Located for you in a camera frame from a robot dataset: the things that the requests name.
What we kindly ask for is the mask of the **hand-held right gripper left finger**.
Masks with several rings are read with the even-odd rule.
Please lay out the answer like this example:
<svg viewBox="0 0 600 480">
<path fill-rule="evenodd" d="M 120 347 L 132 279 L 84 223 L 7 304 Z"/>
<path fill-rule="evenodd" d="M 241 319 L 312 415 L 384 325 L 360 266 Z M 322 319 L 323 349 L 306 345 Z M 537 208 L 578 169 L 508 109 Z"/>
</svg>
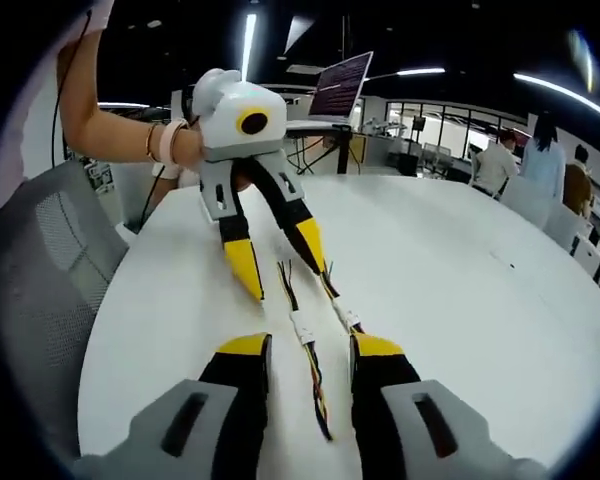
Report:
<svg viewBox="0 0 600 480">
<path fill-rule="evenodd" d="M 130 422 L 104 455 L 76 461 L 77 479 L 254 479 L 268 423 L 272 336 L 221 345 L 196 380 L 186 379 Z"/>
</svg>

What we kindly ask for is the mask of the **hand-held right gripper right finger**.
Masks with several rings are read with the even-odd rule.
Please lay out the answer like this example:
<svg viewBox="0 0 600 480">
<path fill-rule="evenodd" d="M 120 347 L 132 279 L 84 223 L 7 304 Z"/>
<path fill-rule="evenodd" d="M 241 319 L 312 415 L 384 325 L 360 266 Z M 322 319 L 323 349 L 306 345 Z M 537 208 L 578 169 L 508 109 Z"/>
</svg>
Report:
<svg viewBox="0 0 600 480">
<path fill-rule="evenodd" d="M 543 479 L 515 458 L 486 419 L 436 380 L 423 380 L 395 343 L 350 336 L 351 419 L 365 479 Z"/>
</svg>

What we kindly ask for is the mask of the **person's left hand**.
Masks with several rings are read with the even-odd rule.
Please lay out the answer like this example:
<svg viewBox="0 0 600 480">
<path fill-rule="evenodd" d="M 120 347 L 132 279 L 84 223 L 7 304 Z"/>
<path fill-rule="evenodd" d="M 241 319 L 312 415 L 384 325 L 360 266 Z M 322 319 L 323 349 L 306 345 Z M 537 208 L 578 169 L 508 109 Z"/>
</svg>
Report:
<svg viewBox="0 0 600 480">
<path fill-rule="evenodd" d="M 204 145 L 198 129 L 180 129 L 174 136 L 172 158 L 178 171 L 174 179 L 165 181 L 166 191 L 200 184 L 200 164 L 204 160 Z"/>
</svg>

